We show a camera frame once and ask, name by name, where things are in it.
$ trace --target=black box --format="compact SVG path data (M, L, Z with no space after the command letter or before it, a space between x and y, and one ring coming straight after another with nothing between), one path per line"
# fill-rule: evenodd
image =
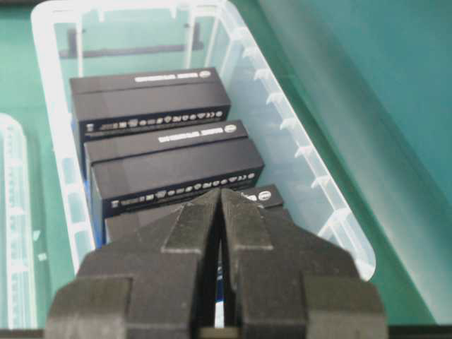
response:
M194 198L213 187L246 189L262 169L248 138L98 163L91 178L96 242L105 242L105 218Z
M83 171L88 200L92 189L91 168L100 162L247 137L243 123L235 120L87 142Z
M224 120L230 99L214 68L72 78L73 132L83 144Z
M283 208L284 200L275 185L256 187L241 191L242 195L251 201L255 201L260 207L277 213L279 216L291 220L288 211ZM115 217L105 219L107 242L132 234L140 227L152 224L166 215L181 208L185 203L175 203L147 210L138 210L132 213L123 213Z

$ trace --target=white logo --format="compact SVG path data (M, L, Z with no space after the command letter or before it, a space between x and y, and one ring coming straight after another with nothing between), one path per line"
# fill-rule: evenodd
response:
M226 133L234 133L237 130L237 126L235 125L227 125L225 126Z
M201 71L199 72L199 76L202 78L208 78L211 75L210 71Z
M137 127L138 126L138 119L130 119L129 120L129 127Z
M174 74L164 74L161 76L137 76L135 78L136 83L144 83L148 81L162 81L162 80L174 80L176 76Z
M271 198L271 192L270 191L263 191L259 193L258 195L260 201L267 201L269 198Z
M247 198L248 200L251 200L251 201L257 201L256 196L245 196L245 198Z
M156 194L157 198L159 198L159 199L164 198L166 195L167 195L166 191L160 191L160 192L157 192L157 194Z

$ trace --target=plastic container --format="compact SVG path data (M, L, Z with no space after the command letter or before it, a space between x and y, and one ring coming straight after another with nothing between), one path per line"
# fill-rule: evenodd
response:
M373 249L236 8L227 1L50 1L33 34L74 268L94 248L71 133L69 78L214 66L294 221L355 258L370 279Z
M20 124L0 113L0 328L35 328L37 303L27 144Z

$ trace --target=green surface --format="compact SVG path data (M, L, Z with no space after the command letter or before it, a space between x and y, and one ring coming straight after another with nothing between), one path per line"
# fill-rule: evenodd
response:
M289 60L283 52L284 49L278 42L278 37L267 21L265 14L255 1L233 2L240 10L285 94L288 96L375 250L377 269L371 281L379 289L388 313L389 323L432 323L434 321L432 315L412 284L410 276L398 260L393 248L387 242L386 236L382 234L372 212L362 201L362 197L356 190L355 185L344 171L329 142L323 136L311 112L304 104L302 100L304 90L299 85L297 70L293 67L294 62ZM297 36L297 31L294 30L293 34Z
M73 278L57 167L30 23L31 7L0 7L0 112L23 127L27 139L38 324L53 294ZM47 254L46 261L37 255Z
M383 298L389 322L392 324L432 323L433 318L429 309L398 259L394 248L388 242L387 234L382 230L378 218L367 201L362 198L362 192L352 177L352 171L349 167L344 167L342 155L337 153L337 148L331 147L331 136L326 133L328 130L321 125L321 121L319 123L319 117L313 114L315 110L312 109L312 102L306 97L306 89L300 81L302 75L300 75L299 65L293 57L290 57L290 53L287 53L287 47L278 42L281 36L275 34L274 26L272 27L268 22L268 14L266 16L254 0L235 0L233 3L244 17L292 106L374 247L377 272L372 282L376 284ZM324 13L332 16L334 6L328 10L325 9ZM297 34L298 32L294 30L295 40L291 41L293 45L297 45ZM122 39L127 41L128 37L122 36ZM57 169L32 41L30 8L3 7L0 9L0 49L0 112L10 114L17 119L23 125L28 139L32 221L35 229L43 231L35 248L36 253L47 252L48 255L48 262L37 263L36 268L39 280L37 295L40 298L41 308L40 325L42 326L51 296L56 289L73 277L73 272ZM87 67L91 68L88 71L102 73L103 66L105 69L112 67L111 64L104 63L105 60L93 59L87 63ZM66 66L75 74L76 65L73 61L68 61ZM411 138L417 140L421 136L413 133ZM432 175L443 173L443 166L442 162L438 162L438 170L436 172L431 170L430 173Z

